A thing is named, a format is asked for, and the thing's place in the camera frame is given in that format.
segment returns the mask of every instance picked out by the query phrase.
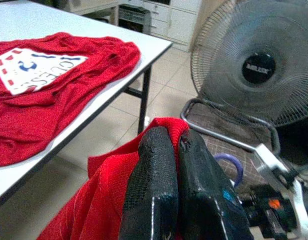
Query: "red cloth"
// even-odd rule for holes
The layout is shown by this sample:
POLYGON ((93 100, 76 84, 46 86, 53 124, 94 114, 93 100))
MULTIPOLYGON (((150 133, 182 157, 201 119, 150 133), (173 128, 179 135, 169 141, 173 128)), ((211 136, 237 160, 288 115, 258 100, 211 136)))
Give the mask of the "red cloth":
POLYGON ((132 42, 63 32, 42 39, 0 42, 0 55, 16 47, 88 59, 37 92, 11 95, 0 80, 0 166, 44 150, 89 100, 107 83, 128 75, 140 57, 132 42))
MULTIPOLYGON (((168 130, 178 169, 178 140, 188 125, 177 118, 156 118, 144 132, 157 126, 168 130)), ((138 162, 137 148, 144 132, 110 153, 88 159, 89 180, 48 224, 38 240, 118 239, 127 181, 138 162)))

